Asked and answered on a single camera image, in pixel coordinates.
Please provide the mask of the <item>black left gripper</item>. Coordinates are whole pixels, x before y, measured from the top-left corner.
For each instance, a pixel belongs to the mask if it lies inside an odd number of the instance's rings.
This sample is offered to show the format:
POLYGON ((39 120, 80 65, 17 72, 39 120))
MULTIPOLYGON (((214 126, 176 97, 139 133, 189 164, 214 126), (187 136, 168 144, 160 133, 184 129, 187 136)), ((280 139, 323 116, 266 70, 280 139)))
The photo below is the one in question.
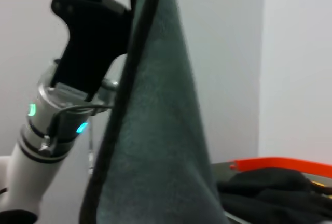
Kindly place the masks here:
POLYGON ((69 30, 51 86, 66 85, 93 99, 111 66, 127 53, 133 13, 124 0, 52 0, 69 30))

